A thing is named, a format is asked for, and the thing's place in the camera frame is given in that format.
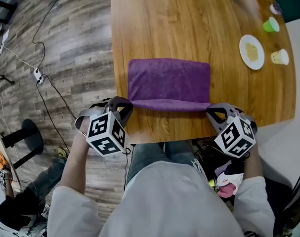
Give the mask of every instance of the cup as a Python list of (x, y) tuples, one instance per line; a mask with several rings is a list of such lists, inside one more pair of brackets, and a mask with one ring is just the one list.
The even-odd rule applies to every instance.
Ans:
[(275, 64), (288, 65), (288, 63), (289, 63), (288, 53), (284, 49), (281, 49), (277, 52), (273, 52), (271, 54), (271, 58), (272, 58), (273, 63), (275, 63)]
[(279, 24), (273, 17), (269, 17), (269, 19), (263, 24), (263, 28), (266, 32), (279, 32)]

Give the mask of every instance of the white shirt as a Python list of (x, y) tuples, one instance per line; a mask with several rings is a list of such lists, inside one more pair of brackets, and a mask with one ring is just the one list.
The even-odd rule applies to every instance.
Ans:
[(68, 187), (53, 192), (48, 237), (272, 237), (263, 177), (242, 182), (232, 214), (195, 168), (164, 161), (142, 169), (103, 228), (97, 203)]

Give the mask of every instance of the wooden floor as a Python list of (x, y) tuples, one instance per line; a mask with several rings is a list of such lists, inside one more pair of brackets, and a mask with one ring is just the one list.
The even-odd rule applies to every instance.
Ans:
[[(54, 1), (21, 0), (11, 23), (6, 26), (10, 28), (6, 46), (35, 67), (42, 59), (43, 47), (32, 44), (32, 37)], [(99, 99), (116, 95), (110, 4), (111, 0), (59, 0), (35, 38), (36, 41), (43, 41), (46, 47), (42, 72), (51, 78), (75, 115)], [(23, 170), (18, 170), (21, 180), (32, 181), (50, 166), (57, 156), (56, 148), (63, 146), (63, 142), (54, 130), (37, 92), (33, 69), (4, 50), (0, 57), (0, 74), (16, 82), (12, 86), (0, 81), (3, 119), (10, 132), (20, 129), (24, 119), (31, 119), (44, 140), (43, 154), (25, 163)], [(70, 148), (76, 133), (74, 119), (47, 80), (39, 88), (54, 123)], [(0, 104), (0, 132), (7, 135), (8, 129), (1, 117)], [(19, 158), (29, 152), (23, 142), (18, 143), (16, 149)], [(15, 150), (9, 154), (16, 162)], [(98, 202), (102, 222), (121, 200), (125, 165), (126, 156), (123, 154), (102, 158), (89, 151), (86, 195)]]

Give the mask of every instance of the white cable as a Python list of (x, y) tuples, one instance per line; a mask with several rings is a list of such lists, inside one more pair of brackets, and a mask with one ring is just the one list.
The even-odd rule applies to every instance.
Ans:
[(34, 68), (34, 69), (36, 69), (34, 66), (31, 66), (31, 65), (30, 65), (30, 64), (28, 64), (27, 62), (25, 62), (25, 61), (21, 60), (21, 59), (19, 58), (19, 56), (18, 56), (17, 54), (15, 54), (13, 51), (11, 51), (9, 48), (5, 47), (4, 45), (3, 45), (3, 48), (7, 49), (8, 51), (10, 51), (10, 52), (12, 52), (14, 55), (16, 55), (16, 57), (19, 59), (19, 61), (21, 61), (21, 62), (23, 62), (23, 63), (27, 64), (27, 65), (28, 65), (28, 66), (30, 66), (31, 68)]
[[(3, 119), (3, 117), (4, 117), (4, 111), (3, 111), (3, 104), (2, 104), (1, 96), (0, 96), (0, 103), (1, 103), (1, 109), (2, 109), (2, 117), (1, 117), (1, 120), (6, 124), (9, 134), (11, 134), (7, 122)], [(16, 151), (17, 159), (19, 160), (19, 155), (18, 155), (18, 152), (17, 152), (16, 145), (14, 145), (14, 148), (15, 148), (15, 151)], [(21, 171), (22, 171), (23, 175), (25, 176), (25, 179), (28, 180), (30, 183), (33, 184), (33, 187), (35, 188), (36, 192), (40, 195), (40, 193), (38, 192), (38, 190), (37, 190), (35, 184), (34, 184), (33, 182), (31, 182), (31, 181), (27, 178), (27, 175), (26, 175), (26, 173), (24, 172), (22, 166), (20, 166), (20, 168), (21, 168)]]
[[(3, 111), (3, 104), (2, 104), (2, 99), (1, 99), (1, 96), (0, 96), (0, 103), (1, 103), (1, 109), (2, 109), (2, 116), (1, 116), (1, 120), (6, 124), (7, 126), (7, 129), (8, 129), (8, 132), (11, 134), (10, 130), (9, 130), (9, 127), (8, 127), (8, 124), (7, 122), (3, 119), (3, 116), (4, 116), (4, 111)], [(17, 159), (19, 160), (19, 156), (18, 156), (18, 152), (17, 152), (17, 149), (16, 149), (16, 146), (15, 147), (15, 151), (16, 151), (16, 155), (17, 155)], [(23, 171), (23, 168), (21, 168), (22, 170), (22, 173), (23, 175), (25, 176), (25, 178), (27, 177), (25, 172)]]

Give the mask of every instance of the black cable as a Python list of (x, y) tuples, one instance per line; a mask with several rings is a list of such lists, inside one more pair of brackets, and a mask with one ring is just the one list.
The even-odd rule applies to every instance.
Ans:
[(127, 161), (126, 161), (126, 167), (125, 167), (125, 183), (124, 183), (124, 190), (126, 189), (126, 182), (127, 182), (127, 166), (128, 166), (128, 155), (130, 155), (131, 150), (130, 148), (126, 148), (126, 152), (122, 152), (124, 155), (126, 155)]
[(65, 145), (67, 151), (70, 152), (70, 150), (69, 150), (69, 148), (67, 147), (67, 145), (66, 145), (66, 143), (65, 143), (65, 141), (64, 141), (64, 139), (63, 139), (63, 137), (62, 137), (62, 135), (61, 135), (60, 132), (57, 130), (57, 128), (56, 128), (56, 126), (55, 126), (55, 124), (54, 124), (54, 122), (53, 122), (53, 120), (52, 120), (52, 118), (51, 118), (51, 115), (50, 115), (50, 113), (49, 113), (49, 110), (47, 109), (46, 104), (45, 104), (45, 101), (44, 101), (44, 99), (43, 99), (43, 97), (42, 97), (42, 95), (41, 95), (41, 93), (40, 93), (40, 91), (39, 91), (39, 88), (38, 88), (38, 82), (37, 82), (37, 84), (36, 84), (36, 87), (37, 87), (37, 90), (38, 90), (38, 92), (39, 92), (39, 95), (40, 95), (40, 97), (41, 97), (41, 99), (42, 99), (42, 101), (43, 101), (43, 103), (44, 103), (46, 112), (47, 112), (47, 114), (48, 114), (48, 116), (49, 116), (49, 118), (50, 118), (50, 120), (51, 120), (51, 122), (52, 122), (52, 124), (53, 124), (53, 126), (54, 126), (54, 128), (55, 128), (55, 130), (56, 130), (56, 132), (57, 132), (58, 135), (61, 137), (61, 139), (62, 139), (62, 141), (63, 141), (63, 143), (64, 143), (64, 145)]
[(132, 157), (133, 157), (133, 152), (134, 152), (134, 145), (132, 146), (132, 153), (131, 153), (131, 150), (130, 148), (126, 148), (126, 152), (123, 153), (124, 155), (126, 155), (126, 158), (127, 158), (127, 161), (126, 161), (126, 167), (125, 167), (125, 183), (124, 183), (124, 190), (126, 189), (126, 184), (127, 184), (127, 166), (128, 166), (128, 155), (131, 154), (131, 162), (132, 162)]
[(56, 4), (57, 1), (58, 1), (58, 0), (56, 0), (56, 1), (54, 2), (54, 4), (52, 5), (52, 7), (50, 8), (50, 10), (46, 13), (46, 15), (44, 16), (42, 22), (40, 23), (39, 28), (37, 29), (36, 33), (34, 34), (34, 36), (33, 36), (33, 38), (32, 38), (32, 43), (33, 43), (33, 44), (42, 44), (42, 46), (43, 46), (43, 51), (44, 51), (44, 53), (43, 53), (43, 58), (42, 58), (42, 60), (41, 60), (41, 62), (40, 62), (40, 64), (39, 64), (39, 66), (38, 66), (38, 69), (40, 68), (40, 66), (41, 66), (41, 64), (42, 64), (42, 62), (43, 62), (43, 60), (44, 60), (44, 58), (45, 58), (45, 45), (44, 45), (44, 43), (43, 43), (42, 41), (35, 42), (35, 41), (34, 41), (34, 40), (35, 40), (35, 36), (37, 35), (38, 31), (40, 30), (40, 27), (42, 26), (44, 20), (46, 19), (46, 16), (50, 13), (50, 11), (51, 11), (52, 8), (55, 6), (55, 4)]
[(50, 209), (50, 207), (51, 207), (51, 205), (49, 205), (49, 206), (47, 207), (47, 209), (41, 214), (41, 216), (43, 216), (43, 215), (46, 213), (46, 211), (48, 211), (48, 210)]
[(66, 108), (68, 109), (68, 111), (70, 112), (70, 114), (72, 115), (72, 117), (73, 117), (74, 119), (76, 119), (75, 115), (72, 113), (72, 111), (71, 111), (70, 107), (68, 106), (68, 104), (66, 103), (65, 99), (62, 97), (61, 93), (57, 90), (57, 88), (55, 88), (55, 86), (54, 86), (53, 83), (51, 82), (49, 76), (46, 75), (46, 74), (43, 74), (43, 76), (45, 76), (46, 78), (48, 78), (48, 80), (49, 80), (49, 82), (51, 83), (52, 87), (56, 90), (56, 92), (60, 95), (60, 97), (61, 97), (62, 100), (64, 101), (65, 106), (66, 106)]
[(205, 146), (205, 144), (203, 144), (199, 147), (199, 149), (194, 153), (194, 156), (196, 156), (196, 154), (198, 154), (198, 152), (203, 148), (203, 146)]

